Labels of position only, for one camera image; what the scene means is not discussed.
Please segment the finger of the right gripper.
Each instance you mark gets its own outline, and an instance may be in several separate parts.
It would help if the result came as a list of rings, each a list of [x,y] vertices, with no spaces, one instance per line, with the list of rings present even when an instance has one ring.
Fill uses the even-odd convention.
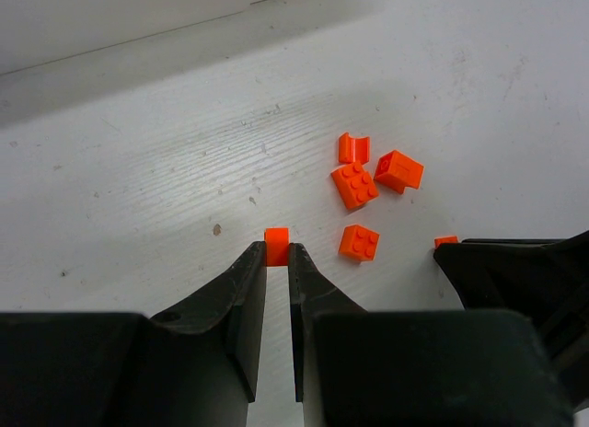
[[[588,233],[566,239],[470,238],[433,258],[466,308],[506,308],[544,335],[588,325]]]

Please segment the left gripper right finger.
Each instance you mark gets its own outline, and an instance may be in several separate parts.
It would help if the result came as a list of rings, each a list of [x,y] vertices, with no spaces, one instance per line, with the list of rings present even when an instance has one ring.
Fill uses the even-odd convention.
[[[572,404],[523,316],[371,312],[288,252],[295,395],[308,426],[571,426]]]

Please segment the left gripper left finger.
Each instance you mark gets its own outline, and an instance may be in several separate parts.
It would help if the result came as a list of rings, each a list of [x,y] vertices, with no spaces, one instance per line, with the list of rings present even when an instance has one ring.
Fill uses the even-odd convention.
[[[1,316],[5,426],[242,426],[256,397],[266,246],[151,316]]]

